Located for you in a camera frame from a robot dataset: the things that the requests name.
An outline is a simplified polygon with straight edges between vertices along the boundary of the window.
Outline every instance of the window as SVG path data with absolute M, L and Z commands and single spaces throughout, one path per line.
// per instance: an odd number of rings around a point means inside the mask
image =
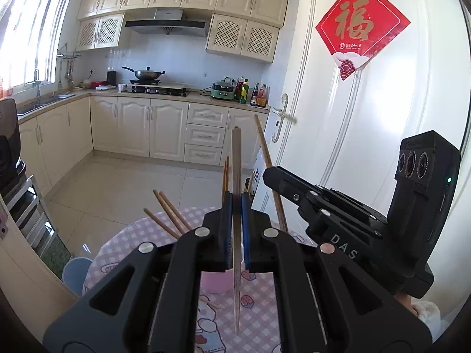
M 65 0 L 13 0 L 0 48 L 3 86 L 23 86 L 39 71 L 42 82 L 55 82 L 56 36 Z

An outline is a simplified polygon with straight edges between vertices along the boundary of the gold chinese character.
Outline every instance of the gold chinese character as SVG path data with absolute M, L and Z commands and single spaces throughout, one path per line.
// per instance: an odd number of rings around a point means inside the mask
M 350 18 L 350 26 L 347 27 L 347 18 L 350 15 L 350 2 L 346 1 L 340 5 L 342 13 L 340 13 L 335 22 L 338 22 L 339 25 L 335 31 L 335 35 L 340 36 L 343 40 L 345 37 L 345 29 L 349 31 L 349 36 L 351 39 L 365 41 L 368 40 L 368 33 L 370 33 L 374 28 L 374 23 L 371 20 L 365 20 L 363 15 L 366 13 L 366 8 L 362 8 L 364 5 L 368 5 L 369 0 L 357 0 L 353 3 L 353 8 L 355 9 Z

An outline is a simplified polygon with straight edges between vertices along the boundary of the green bottle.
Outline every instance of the green bottle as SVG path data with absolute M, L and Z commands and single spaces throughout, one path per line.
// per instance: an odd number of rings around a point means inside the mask
M 249 80 L 246 79 L 242 85 L 242 90 L 240 91 L 239 103 L 247 103 L 247 95 L 249 95 Z

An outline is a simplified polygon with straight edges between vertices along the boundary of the round table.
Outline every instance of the round table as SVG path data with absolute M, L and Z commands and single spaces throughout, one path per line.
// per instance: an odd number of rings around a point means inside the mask
M 204 215 L 214 210 L 216 208 L 193 207 L 179 211 L 184 219 L 196 228 L 202 225 Z M 176 227 L 164 212 L 159 212 L 156 216 L 177 232 Z M 292 231 L 290 234 L 299 243 L 313 245 L 310 239 L 303 238 Z M 174 243 L 175 239 L 149 218 L 140 219 L 129 225 L 101 247 L 85 278 L 83 293 L 91 289 L 143 242 L 153 242 L 159 247 Z M 195 345 L 199 351 L 204 353 L 277 353 L 281 351 L 272 273 L 249 273 L 242 267 L 238 335 L 234 330 L 233 291 L 211 294 L 200 289 L 201 296 L 220 308 L 211 307 L 204 301 L 198 304 Z

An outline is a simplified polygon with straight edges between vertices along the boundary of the range hood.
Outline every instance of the range hood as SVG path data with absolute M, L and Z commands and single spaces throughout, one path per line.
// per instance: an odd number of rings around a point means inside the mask
M 140 34 L 207 37 L 209 22 L 188 20 L 183 16 L 183 9 L 157 9 L 153 20 L 127 21 L 126 27 Z

